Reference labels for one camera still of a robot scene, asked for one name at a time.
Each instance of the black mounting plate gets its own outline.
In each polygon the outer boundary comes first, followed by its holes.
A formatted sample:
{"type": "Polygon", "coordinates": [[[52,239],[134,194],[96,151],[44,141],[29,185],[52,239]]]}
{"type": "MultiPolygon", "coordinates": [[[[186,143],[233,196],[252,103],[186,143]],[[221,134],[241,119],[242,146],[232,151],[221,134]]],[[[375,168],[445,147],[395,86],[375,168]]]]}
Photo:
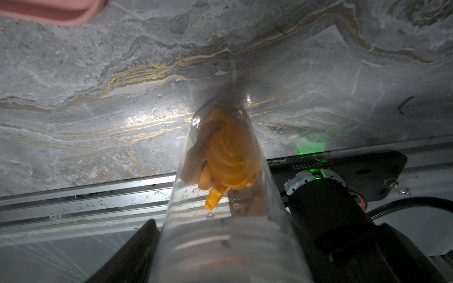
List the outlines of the black mounting plate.
{"type": "Polygon", "coordinates": [[[323,159],[321,154],[289,156],[269,159],[270,171],[281,196],[286,196],[284,185],[297,173],[311,169],[331,169],[346,185],[360,193],[367,201],[385,198],[390,188],[384,184],[389,178],[397,179],[406,165],[407,157],[398,151],[368,153],[357,156],[323,159]]]}

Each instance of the marble surface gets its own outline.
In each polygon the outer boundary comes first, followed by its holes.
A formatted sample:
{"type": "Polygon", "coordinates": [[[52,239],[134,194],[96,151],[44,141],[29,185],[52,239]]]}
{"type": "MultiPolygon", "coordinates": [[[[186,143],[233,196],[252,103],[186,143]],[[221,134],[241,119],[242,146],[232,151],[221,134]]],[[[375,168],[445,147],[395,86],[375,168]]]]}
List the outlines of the marble surface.
{"type": "Polygon", "coordinates": [[[245,106],[267,158],[453,134],[452,10],[111,0],[75,28],[0,18],[0,196],[174,172],[215,96],[245,106]]]}

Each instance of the printed serial number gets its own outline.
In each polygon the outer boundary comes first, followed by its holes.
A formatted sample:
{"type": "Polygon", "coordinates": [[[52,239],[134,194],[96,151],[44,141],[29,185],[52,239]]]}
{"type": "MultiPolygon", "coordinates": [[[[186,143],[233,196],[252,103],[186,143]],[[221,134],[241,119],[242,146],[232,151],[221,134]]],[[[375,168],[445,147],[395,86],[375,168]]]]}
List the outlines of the printed serial number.
{"type": "Polygon", "coordinates": [[[319,168],[319,167],[324,167],[324,166],[329,166],[329,165],[333,165],[333,162],[332,161],[314,162],[314,163],[293,165],[293,170],[319,168]]]}

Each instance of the bolt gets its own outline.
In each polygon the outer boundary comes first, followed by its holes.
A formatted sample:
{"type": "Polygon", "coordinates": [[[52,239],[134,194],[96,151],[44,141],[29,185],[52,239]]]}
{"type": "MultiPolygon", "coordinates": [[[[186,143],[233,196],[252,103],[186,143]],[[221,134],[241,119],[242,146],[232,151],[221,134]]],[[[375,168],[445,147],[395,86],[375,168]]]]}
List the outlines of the bolt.
{"type": "Polygon", "coordinates": [[[384,185],[389,186],[390,189],[396,189],[400,184],[392,177],[385,180],[384,185]]]}
{"type": "Polygon", "coordinates": [[[234,208],[235,210],[241,209],[241,203],[240,203],[240,201],[241,201],[241,200],[238,199],[238,198],[233,199],[233,208],[234,208]]]}
{"type": "Polygon", "coordinates": [[[401,189],[399,192],[400,196],[410,196],[412,193],[410,192],[410,188],[405,187],[404,189],[401,189]]]}

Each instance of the metal frame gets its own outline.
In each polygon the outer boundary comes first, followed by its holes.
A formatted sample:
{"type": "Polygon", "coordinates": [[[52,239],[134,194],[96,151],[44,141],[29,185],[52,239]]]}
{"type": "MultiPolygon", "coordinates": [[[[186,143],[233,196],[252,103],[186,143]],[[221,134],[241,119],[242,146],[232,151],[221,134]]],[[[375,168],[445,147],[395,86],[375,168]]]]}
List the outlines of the metal frame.
{"type": "MultiPolygon", "coordinates": [[[[436,184],[451,184],[453,179],[453,135],[313,156],[339,158],[389,150],[399,150],[408,158],[398,179],[399,188],[416,179],[420,184],[451,190],[451,186],[436,184]]],[[[289,161],[289,158],[276,158],[268,162],[272,165],[289,161]]],[[[132,230],[150,218],[161,227],[174,180],[172,173],[0,198],[0,247],[132,230]]],[[[387,198],[394,200],[394,193],[387,198]]]]}

